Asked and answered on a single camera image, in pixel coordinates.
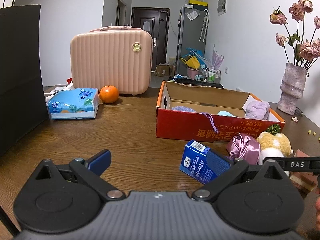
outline yellow box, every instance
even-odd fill
[[[198,5],[202,5],[202,6],[208,6],[207,2],[201,2],[201,1],[197,1],[197,0],[190,0],[189,4],[198,4]]]

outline plush dog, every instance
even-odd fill
[[[265,157],[287,157],[293,154],[291,144],[287,136],[283,133],[272,135],[268,132],[262,132],[257,141],[261,145],[261,151],[258,159],[258,164],[263,164]]]

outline door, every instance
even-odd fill
[[[150,33],[153,39],[152,71],[166,63],[170,9],[133,8],[131,25]]]

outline cardboard boxes on floor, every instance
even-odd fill
[[[230,141],[238,132],[254,138],[268,128],[281,132],[285,122],[272,109],[266,121],[244,118],[245,108],[254,100],[260,99],[246,92],[163,81],[156,106],[156,136],[212,142]],[[171,110],[175,106],[187,106],[196,113]],[[236,117],[217,115],[222,110]],[[201,112],[212,115],[218,134]]]
[[[169,76],[172,72],[174,72],[174,68],[172,65],[157,65],[155,76],[166,77]]]

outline yellow bag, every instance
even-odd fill
[[[200,63],[199,63],[198,59],[196,58],[196,56],[193,56],[193,57],[189,56],[188,60],[181,57],[180,60],[192,69],[199,69],[200,68]]]

